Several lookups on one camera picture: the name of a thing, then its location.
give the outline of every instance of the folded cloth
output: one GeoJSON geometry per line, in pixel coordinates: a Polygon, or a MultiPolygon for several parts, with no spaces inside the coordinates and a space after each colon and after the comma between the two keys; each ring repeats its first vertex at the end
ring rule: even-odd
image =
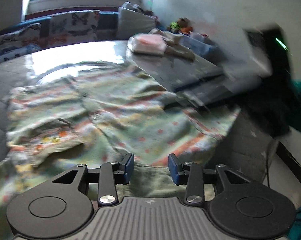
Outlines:
{"type": "Polygon", "coordinates": [[[33,166],[38,166],[50,154],[63,152],[82,143],[83,139],[73,125],[59,118],[25,130],[21,138],[10,142],[9,155],[14,158],[16,152],[19,155],[24,153],[33,166]]]}
{"type": "Polygon", "coordinates": [[[195,54],[193,51],[179,44],[181,38],[181,34],[173,34],[153,29],[148,34],[137,34],[130,37],[128,48],[134,53],[161,56],[165,53],[194,61],[195,54]]]}

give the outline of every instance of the cable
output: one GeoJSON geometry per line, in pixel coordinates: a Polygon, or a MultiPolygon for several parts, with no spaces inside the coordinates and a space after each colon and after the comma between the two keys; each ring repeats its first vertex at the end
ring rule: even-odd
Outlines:
{"type": "Polygon", "coordinates": [[[271,149],[273,147],[273,144],[277,141],[276,138],[272,138],[271,141],[268,143],[267,145],[267,149],[266,149],[266,173],[267,173],[267,186],[270,188],[270,184],[269,184],[269,166],[268,166],[268,162],[269,162],[269,155],[271,152],[271,149]]]}

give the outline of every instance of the floral bedsheet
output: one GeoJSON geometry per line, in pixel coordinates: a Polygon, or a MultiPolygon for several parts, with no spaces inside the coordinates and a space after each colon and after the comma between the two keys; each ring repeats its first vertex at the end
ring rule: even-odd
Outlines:
{"type": "MultiPolygon", "coordinates": [[[[239,113],[225,107],[204,115],[191,108],[164,111],[176,95],[134,62],[82,65],[91,68],[75,77],[11,91],[10,152],[0,163],[0,239],[12,239],[5,210],[17,194],[78,163],[98,168],[129,152],[137,165],[154,167],[154,174],[156,167],[159,171],[167,166],[169,153],[205,163],[239,113]]],[[[143,185],[130,187],[142,192],[143,185]]],[[[88,196],[94,199],[96,192],[91,187],[88,196]]]]}

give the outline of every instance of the black device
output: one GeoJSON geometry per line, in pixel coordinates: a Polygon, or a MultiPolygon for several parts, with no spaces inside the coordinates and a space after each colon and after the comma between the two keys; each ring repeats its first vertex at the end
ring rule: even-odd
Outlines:
{"type": "Polygon", "coordinates": [[[184,199],[124,197],[119,203],[115,184],[127,184],[134,157],[100,169],[85,164],[18,195],[7,207],[16,240],[185,240],[277,239],[295,219],[295,207],[276,191],[225,165],[203,169],[169,155],[176,185],[186,184],[184,199]],[[98,209],[86,196],[98,183],[98,209]],[[215,198],[204,199],[204,183],[213,184],[215,198]]]}
{"type": "Polygon", "coordinates": [[[299,107],[293,91],[288,48],[282,29],[272,25],[261,30],[245,30],[257,71],[235,78],[209,76],[181,84],[179,100],[164,107],[191,106],[198,111],[221,105],[239,105],[272,137],[289,132],[286,117],[299,107]]]}

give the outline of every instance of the circular black disc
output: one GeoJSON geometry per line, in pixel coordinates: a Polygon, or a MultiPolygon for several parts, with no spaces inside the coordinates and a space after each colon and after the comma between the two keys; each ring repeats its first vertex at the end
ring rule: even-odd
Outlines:
{"type": "Polygon", "coordinates": [[[295,207],[285,196],[255,182],[231,185],[209,206],[217,227],[245,239],[283,235],[295,220],[295,207]]]}
{"type": "Polygon", "coordinates": [[[89,198],[71,184],[43,183],[14,198],[7,220],[14,234],[54,239],[81,228],[92,216],[89,198]]]}

